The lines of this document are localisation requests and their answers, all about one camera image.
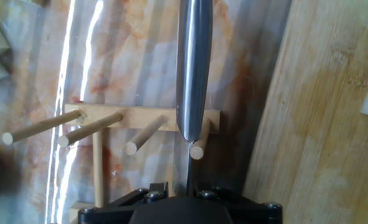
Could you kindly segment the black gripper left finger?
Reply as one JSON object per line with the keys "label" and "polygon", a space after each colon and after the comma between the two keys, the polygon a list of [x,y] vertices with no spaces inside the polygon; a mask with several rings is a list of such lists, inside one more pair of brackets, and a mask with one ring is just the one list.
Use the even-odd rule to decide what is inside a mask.
{"label": "black gripper left finger", "polygon": [[168,196],[168,182],[151,183],[148,189],[136,189],[102,208],[91,206],[79,209],[77,224],[129,223],[137,208]]}

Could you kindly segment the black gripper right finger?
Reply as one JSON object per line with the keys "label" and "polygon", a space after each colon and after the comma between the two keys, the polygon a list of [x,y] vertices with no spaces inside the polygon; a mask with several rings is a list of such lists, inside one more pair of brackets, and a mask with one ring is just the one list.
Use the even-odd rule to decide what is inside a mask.
{"label": "black gripper right finger", "polygon": [[283,223],[283,207],[276,202],[257,203],[225,187],[196,183],[198,198],[210,200],[227,209],[234,223]]}

